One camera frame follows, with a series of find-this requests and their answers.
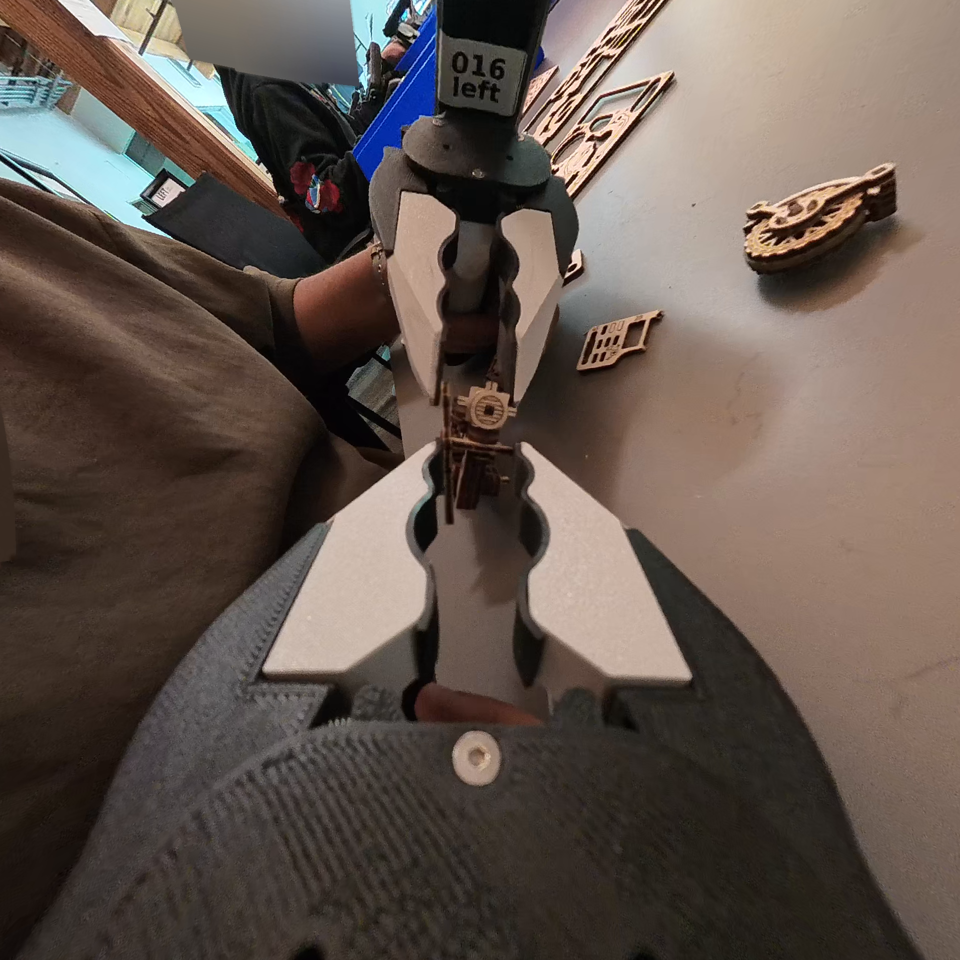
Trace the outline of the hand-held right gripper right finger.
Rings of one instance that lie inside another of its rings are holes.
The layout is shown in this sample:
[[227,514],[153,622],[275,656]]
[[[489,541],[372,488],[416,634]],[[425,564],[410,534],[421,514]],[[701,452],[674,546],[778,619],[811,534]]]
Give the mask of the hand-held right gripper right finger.
[[692,673],[606,507],[526,441],[516,453],[519,581],[513,661],[525,687],[687,687]]

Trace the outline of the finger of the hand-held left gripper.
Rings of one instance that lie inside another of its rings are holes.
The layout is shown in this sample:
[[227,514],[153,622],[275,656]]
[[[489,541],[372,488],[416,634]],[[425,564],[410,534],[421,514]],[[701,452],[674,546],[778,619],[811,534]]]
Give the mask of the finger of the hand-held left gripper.
[[562,276],[551,215],[521,209],[504,217],[498,238],[506,255],[500,280],[497,383],[520,405],[544,355]]
[[401,339],[416,383],[429,402],[441,392],[442,301],[448,287],[443,255],[458,235],[456,213],[429,194],[400,195],[388,281]]

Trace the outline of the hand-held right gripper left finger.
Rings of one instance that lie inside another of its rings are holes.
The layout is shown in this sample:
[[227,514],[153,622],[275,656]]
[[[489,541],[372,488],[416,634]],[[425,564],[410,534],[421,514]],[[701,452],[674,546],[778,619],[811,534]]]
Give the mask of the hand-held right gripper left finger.
[[435,441],[339,510],[263,663],[266,678],[413,685],[435,675]]

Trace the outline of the wooden motorcycle model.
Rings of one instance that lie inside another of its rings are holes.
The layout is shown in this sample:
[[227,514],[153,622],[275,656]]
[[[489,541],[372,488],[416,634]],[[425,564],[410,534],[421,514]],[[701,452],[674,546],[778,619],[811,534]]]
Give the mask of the wooden motorcycle model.
[[442,367],[433,402],[440,426],[431,471],[442,497],[443,521],[451,525],[457,512],[475,510],[483,498],[498,498],[514,484],[517,451],[501,435],[518,410],[496,379],[454,394]]

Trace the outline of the person's left forearm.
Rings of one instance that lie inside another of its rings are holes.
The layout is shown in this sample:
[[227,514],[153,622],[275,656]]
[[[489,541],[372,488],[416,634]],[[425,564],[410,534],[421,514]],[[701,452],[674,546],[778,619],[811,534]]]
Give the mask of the person's left forearm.
[[369,250],[295,283],[294,321],[315,367],[329,374],[401,333],[378,261]]

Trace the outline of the grey desk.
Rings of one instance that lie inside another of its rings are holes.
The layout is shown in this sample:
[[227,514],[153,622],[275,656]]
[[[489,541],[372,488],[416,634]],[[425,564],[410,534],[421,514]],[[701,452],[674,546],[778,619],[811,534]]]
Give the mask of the grey desk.
[[[675,74],[576,200],[584,273],[515,423],[773,668],[926,958],[958,958],[958,14],[667,2],[582,108]],[[747,266],[752,205],[889,162],[891,217]]]

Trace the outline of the person's left hand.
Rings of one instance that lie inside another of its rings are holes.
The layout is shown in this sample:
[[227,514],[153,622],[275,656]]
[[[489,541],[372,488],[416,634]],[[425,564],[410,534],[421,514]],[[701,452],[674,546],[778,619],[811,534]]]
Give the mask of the person's left hand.
[[443,316],[442,352],[445,356],[469,356],[494,349],[499,328],[498,316],[490,311],[446,312]]

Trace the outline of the person's right hand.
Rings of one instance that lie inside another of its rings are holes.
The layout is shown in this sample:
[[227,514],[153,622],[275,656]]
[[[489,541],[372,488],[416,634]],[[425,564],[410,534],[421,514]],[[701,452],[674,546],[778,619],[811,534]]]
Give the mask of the person's right hand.
[[541,726],[543,721],[519,707],[484,695],[431,682],[414,700],[414,717],[423,723],[483,726]]

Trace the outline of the blue plastic crate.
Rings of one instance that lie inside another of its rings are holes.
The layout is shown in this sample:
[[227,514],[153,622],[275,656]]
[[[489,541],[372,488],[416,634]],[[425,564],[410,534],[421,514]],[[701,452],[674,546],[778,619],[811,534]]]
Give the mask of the blue plastic crate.
[[352,153],[369,182],[384,152],[400,148],[403,132],[435,113],[437,76],[436,2],[389,2],[387,20],[366,51],[366,84],[361,100],[365,128]]

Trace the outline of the person's brown clothing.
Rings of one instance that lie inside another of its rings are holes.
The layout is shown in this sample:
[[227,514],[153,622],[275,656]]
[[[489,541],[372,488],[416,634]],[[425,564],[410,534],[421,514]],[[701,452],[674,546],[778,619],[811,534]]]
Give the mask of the person's brown clothing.
[[383,466],[307,397],[298,280],[2,180],[2,958],[85,845],[150,703],[299,530]]

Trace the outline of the white framed sign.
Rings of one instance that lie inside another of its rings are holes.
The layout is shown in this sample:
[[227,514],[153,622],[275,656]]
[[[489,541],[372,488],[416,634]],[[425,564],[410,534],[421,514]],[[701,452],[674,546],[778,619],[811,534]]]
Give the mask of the white framed sign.
[[190,186],[191,182],[184,182],[175,173],[162,168],[132,203],[146,217],[167,207]]

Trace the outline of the wooden wheel assembly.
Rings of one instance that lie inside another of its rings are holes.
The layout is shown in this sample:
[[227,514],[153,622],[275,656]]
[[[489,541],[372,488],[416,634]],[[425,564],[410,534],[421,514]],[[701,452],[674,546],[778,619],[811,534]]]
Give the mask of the wooden wheel assembly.
[[846,244],[870,223],[897,211],[897,165],[835,178],[746,211],[743,258],[760,275],[803,267]]

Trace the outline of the wooden beam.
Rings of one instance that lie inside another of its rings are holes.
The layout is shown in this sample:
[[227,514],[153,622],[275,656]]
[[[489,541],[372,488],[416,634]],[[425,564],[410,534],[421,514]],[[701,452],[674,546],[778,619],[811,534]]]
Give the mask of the wooden beam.
[[189,177],[202,174],[271,214],[270,177],[162,78],[127,40],[94,33],[62,2],[3,1],[2,21]]

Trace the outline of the small wooden frame piece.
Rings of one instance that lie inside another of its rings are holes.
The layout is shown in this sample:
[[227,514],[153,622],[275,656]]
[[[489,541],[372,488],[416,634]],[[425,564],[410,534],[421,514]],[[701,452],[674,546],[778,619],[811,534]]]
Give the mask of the small wooden frame piece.
[[655,310],[594,325],[583,336],[576,373],[605,371],[627,356],[645,353],[651,330],[664,318],[663,310]]

